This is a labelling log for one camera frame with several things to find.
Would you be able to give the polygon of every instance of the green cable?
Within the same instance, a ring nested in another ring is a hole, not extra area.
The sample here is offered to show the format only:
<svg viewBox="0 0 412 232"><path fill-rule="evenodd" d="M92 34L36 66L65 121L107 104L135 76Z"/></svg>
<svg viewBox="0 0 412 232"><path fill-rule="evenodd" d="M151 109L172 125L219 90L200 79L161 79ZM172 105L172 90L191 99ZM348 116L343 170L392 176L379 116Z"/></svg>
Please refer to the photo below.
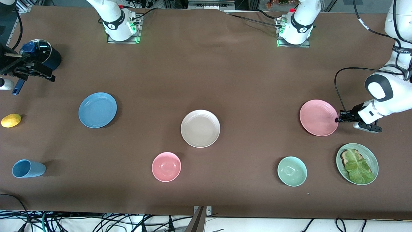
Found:
<svg viewBox="0 0 412 232"><path fill-rule="evenodd" d="M46 212L44 212L43 216L42 216L42 229L43 232L46 232L46 228L44 227L44 218L46 217Z"/></svg>

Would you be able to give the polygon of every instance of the blue lid knob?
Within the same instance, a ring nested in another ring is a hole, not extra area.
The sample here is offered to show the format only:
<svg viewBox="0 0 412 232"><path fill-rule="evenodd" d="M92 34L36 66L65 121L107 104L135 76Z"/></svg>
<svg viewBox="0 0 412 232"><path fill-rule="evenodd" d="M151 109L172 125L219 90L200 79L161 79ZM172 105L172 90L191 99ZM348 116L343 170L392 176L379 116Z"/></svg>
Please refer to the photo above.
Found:
<svg viewBox="0 0 412 232"><path fill-rule="evenodd" d="M21 48L24 52L34 52L36 50L36 45L33 42L28 42L23 44Z"/></svg>

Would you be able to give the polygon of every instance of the blue handle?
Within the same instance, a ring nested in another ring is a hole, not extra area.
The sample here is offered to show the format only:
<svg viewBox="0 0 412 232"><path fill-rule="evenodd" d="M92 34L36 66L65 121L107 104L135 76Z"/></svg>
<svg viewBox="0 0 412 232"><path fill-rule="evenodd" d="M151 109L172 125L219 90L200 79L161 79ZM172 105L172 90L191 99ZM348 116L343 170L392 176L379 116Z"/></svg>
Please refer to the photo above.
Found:
<svg viewBox="0 0 412 232"><path fill-rule="evenodd" d="M24 81L23 79L19 79L19 80L17 81L17 84L16 84L16 86L14 87L13 92L12 92L13 95L17 95L17 94L20 93L20 90L21 90L21 88L23 87L24 82L25 82L25 81Z"/></svg>

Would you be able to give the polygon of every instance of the white bottle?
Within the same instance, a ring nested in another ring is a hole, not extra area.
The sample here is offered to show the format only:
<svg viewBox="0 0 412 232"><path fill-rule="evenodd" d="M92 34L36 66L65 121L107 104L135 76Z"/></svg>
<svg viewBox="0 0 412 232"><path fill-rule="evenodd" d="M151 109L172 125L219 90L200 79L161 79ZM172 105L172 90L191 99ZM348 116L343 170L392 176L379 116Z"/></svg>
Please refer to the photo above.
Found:
<svg viewBox="0 0 412 232"><path fill-rule="evenodd" d="M9 79L0 78L0 90L12 90L14 88L14 82Z"/></svg>

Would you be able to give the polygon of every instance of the green bowl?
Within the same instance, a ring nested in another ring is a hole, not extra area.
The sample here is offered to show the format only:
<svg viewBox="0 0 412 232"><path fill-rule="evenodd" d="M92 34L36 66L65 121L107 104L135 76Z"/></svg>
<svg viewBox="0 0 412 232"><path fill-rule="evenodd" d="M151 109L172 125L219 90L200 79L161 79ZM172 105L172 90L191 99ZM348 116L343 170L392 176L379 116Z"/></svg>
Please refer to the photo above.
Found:
<svg viewBox="0 0 412 232"><path fill-rule="evenodd" d="M280 161L278 176L286 185L297 187L305 182L308 172L299 158L288 156Z"/></svg>
<svg viewBox="0 0 412 232"><path fill-rule="evenodd" d="M355 182L353 182L353 181L351 181L351 180L349 179L349 174L348 174L348 172L346 171L345 166L343 166L342 159L340 158L340 155L341 155L345 150L348 150L348 149L356 149L356 150L358 150L359 153L360 153L360 154L363 156L363 158L366 160L366 163L368 164L370 170L371 170L372 173L375 175L375 178L374 178L371 182L369 182L369 183L367 183L367 184L357 184L357 183L355 183ZM368 185L368 184L372 183L372 182L376 179L376 177L378 176L378 172L379 172L378 161L376 160L375 155L374 155L367 147L365 147L365 146L363 146L363 145L360 145L360 144L357 144L357 143L348 143L348 144L343 145L343 146L339 149L339 151L337 152L337 155L336 155L336 166L337 166L337 169L339 170L340 174L341 174L347 181L349 181L349 182L352 183L352 184L356 184L356 185Z"/></svg>

